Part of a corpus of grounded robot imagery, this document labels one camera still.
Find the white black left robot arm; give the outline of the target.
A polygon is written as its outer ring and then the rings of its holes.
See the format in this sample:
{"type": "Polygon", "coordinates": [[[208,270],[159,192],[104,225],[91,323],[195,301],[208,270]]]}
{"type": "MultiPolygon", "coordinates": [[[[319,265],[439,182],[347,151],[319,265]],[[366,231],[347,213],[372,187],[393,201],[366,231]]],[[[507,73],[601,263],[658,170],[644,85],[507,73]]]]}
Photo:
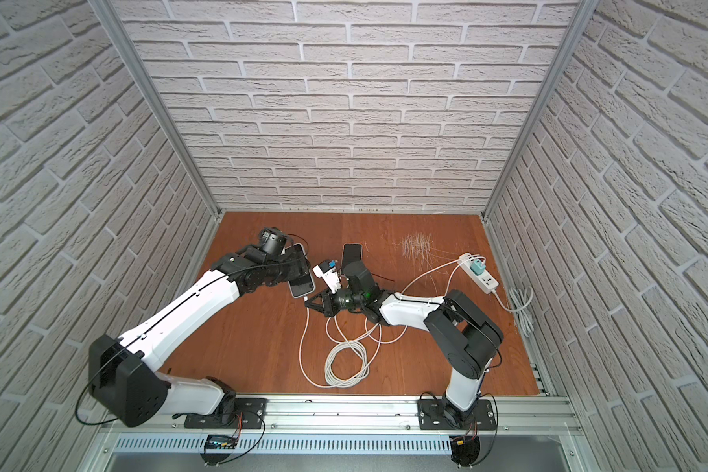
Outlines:
{"type": "Polygon", "coordinates": [[[159,370],[170,355],[210,318],[262,286],[310,275],[302,245],[275,227],[259,240],[228,253],[165,308],[119,336],[103,334],[88,349],[83,389],[125,426],[138,427],[159,415],[235,416],[235,393],[216,379],[188,379],[159,370]]]}

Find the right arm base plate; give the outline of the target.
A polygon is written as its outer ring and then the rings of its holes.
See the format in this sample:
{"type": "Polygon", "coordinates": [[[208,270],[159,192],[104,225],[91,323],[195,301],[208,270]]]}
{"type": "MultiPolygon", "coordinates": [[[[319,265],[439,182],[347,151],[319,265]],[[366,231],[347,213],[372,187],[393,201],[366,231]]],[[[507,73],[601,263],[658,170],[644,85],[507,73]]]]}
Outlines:
{"type": "Polygon", "coordinates": [[[418,420],[421,430],[468,430],[470,433],[491,432],[498,428],[494,403],[478,397],[467,411],[462,411],[447,399],[428,395],[417,400],[418,420]]]}

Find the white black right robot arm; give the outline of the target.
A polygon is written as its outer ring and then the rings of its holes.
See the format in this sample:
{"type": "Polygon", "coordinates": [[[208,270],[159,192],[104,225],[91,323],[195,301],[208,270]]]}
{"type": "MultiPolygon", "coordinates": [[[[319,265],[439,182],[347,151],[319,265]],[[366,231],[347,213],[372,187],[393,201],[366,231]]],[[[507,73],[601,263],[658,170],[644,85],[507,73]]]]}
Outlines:
{"type": "Polygon", "coordinates": [[[360,314],[375,326],[406,326],[428,332],[452,366],[442,396],[442,416],[454,428],[466,426],[481,396],[481,385],[503,343],[501,329],[463,292],[416,297],[385,290],[357,261],[336,269],[334,261],[313,267],[328,288],[305,302],[327,318],[360,314]]]}

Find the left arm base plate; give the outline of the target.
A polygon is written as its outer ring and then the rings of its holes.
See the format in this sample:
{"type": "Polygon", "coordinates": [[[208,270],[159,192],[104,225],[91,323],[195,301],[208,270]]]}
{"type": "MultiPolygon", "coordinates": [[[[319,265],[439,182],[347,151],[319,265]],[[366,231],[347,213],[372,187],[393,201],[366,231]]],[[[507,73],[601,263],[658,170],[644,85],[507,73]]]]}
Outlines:
{"type": "Polygon", "coordinates": [[[186,429],[242,429],[262,430],[269,400],[265,397],[237,397],[225,400],[216,413],[187,414],[186,429]]]}

